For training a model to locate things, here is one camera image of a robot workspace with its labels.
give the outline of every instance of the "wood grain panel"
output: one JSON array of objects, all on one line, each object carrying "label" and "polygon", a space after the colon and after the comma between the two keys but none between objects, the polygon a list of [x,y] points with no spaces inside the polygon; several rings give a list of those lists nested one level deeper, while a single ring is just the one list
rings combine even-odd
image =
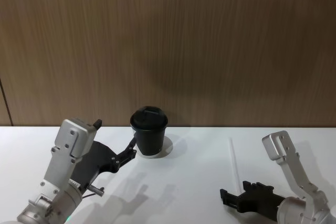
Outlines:
[{"label": "wood grain panel", "polygon": [[15,125],[336,126],[336,0],[0,0]]},{"label": "wood grain panel", "polygon": [[5,99],[0,89],[0,126],[10,126],[10,119],[7,113]]}]

